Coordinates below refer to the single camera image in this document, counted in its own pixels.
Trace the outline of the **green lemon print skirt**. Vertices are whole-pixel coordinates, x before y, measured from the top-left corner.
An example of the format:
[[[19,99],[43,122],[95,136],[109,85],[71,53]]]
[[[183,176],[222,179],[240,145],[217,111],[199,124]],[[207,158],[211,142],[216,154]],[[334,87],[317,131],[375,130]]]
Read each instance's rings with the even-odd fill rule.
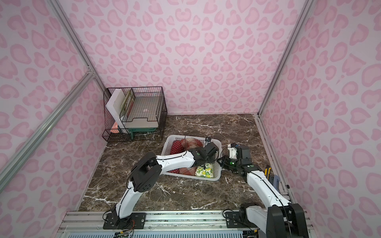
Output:
[[[195,176],[209,179],[214,178],[213,165],[206,163],[204,165],[198,166],[195,171]]]

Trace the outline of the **red plaid skirt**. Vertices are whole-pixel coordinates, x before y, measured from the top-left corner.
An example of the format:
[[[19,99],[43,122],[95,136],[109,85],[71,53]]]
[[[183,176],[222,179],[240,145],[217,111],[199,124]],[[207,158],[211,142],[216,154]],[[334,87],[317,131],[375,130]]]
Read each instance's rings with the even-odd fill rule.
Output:
[[[195,138],[184,138],[180,141],[182,143],[182,146],[184,147],[185,151],[189,149],[194,149],[198,147],[203,147],[203,143]],[[188,176],[195,176],[195,171],[197,167],[192,168],[180,168],[180,174],[188,175]]]

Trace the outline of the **red polka dot skirt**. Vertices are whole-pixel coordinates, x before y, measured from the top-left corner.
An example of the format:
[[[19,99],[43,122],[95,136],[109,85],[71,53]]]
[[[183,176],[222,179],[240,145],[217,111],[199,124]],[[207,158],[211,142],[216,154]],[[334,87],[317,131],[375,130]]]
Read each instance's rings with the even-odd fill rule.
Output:
[[[184,151],[185,151],[185,149],[182,146],[182,143],[179,140],[176,140],[172,143],[170,155],[179,154],[179,153],[182,153]],[[173,174],[180,174],[180,169],[171,170],[169,172],[173,173]]]

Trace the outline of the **white plastic basket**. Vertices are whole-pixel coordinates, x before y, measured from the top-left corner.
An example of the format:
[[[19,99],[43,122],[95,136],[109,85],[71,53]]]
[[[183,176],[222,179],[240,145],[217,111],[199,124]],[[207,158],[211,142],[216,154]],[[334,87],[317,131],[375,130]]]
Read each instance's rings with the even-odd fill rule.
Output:
[[[185,135],[170,135],[167,137],[166,142],[164,143],[161,156],[167,156],[170,155],[170,151],[173,145],[173,142],[175,141],[181,141],[182,139],[188,139],[188,138],[194,138],[199,140],[203,146],[208,144],[209,142],[205,141],[205,137],[197,137],[197,136],[185,136]],[[179,174],[177,173],[171,173],[171,172],[165,172],[162,173],[163,175],[168,176],[176,176],[176,177],[182,177],[182,178],[188,178],[188,179],[201,179],[201,180],[208,180],[208,181],[217,181],[221,177],[221,166],[218,162],[215,162],[212,166],[212,176],[210,178],[207,177],[200,177],[196,174],[196,169],[190,168],[188,172],[182,172],[180,171]]]

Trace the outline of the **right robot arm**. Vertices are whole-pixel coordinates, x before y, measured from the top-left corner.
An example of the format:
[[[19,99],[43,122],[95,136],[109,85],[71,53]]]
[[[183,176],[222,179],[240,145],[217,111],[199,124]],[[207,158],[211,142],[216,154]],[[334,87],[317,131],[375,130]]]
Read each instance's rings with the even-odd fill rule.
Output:
[[[256,192],[264,207],[255,203],[242,204],[234,216],[232,210],[223,211],[226,220],[232,220],[246,228],[257,227],[257,234],[267,238],[308,238],[308,226],[304,209],[298,203],[291,203],[274,187],[266,174],[253,164],[247,146],[232,143],[229,154],[218,163],[222,168],[241,176]]]

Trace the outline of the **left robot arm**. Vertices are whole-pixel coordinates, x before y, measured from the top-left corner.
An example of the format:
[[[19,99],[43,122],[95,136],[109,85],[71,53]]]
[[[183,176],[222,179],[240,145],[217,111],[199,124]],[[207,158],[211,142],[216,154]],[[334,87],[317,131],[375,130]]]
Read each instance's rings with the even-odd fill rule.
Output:
[[[141,195],[153,188],[163,173],[179,168],[196,168],[207,163],[212,164],[218,152],[218,147],[213,142],[204,147],[167,156],[148,152],[131,169],[127,189],[120,202],[112,209],[113,219],[118,221],[129,218]]]

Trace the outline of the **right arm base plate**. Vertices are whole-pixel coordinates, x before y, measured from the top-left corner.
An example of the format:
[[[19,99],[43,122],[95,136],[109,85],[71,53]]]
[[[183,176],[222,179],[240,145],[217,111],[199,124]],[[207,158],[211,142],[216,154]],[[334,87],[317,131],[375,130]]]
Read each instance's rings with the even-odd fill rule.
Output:
[[[241,220],[240,213],[238,211],[226,209],[222,211],[222,216],[226,221],[227,228],[230,228],[230,229],[248,228],[249,229],[249,226]]]

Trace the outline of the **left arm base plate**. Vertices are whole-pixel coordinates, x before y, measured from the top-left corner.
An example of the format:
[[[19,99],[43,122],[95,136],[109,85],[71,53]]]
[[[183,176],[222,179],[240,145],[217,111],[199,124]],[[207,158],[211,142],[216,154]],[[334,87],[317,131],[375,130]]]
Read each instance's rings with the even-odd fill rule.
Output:
[[[117,215],[108,213],[104,224],[103,230],[129,230],[131,228],[141,230],[144,228],[146,221],[146,213],[132,213],[123,219],[119,219]]]

